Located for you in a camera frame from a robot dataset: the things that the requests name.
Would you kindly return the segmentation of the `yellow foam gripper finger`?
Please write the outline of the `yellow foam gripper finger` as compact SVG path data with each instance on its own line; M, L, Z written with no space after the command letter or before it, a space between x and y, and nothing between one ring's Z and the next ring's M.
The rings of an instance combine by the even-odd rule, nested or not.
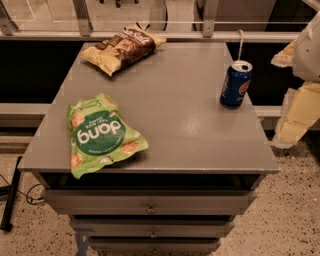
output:
M306 81L297 90L289 88L284 96L272 145L280 149L291 148L319 118L320 84Z
M290 42L283 50L278 52L271 60L271 64L277 67L291 67L294 56L294 49L297 40Z

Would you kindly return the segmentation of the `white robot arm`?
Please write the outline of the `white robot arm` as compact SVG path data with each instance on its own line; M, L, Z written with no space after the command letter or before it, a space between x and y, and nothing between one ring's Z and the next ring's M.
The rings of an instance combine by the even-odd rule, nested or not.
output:
M271 64L291 67L293 75L304 81L299 89L289 88L285 94L272 139L273 146L289 149L320 119L320 12Z

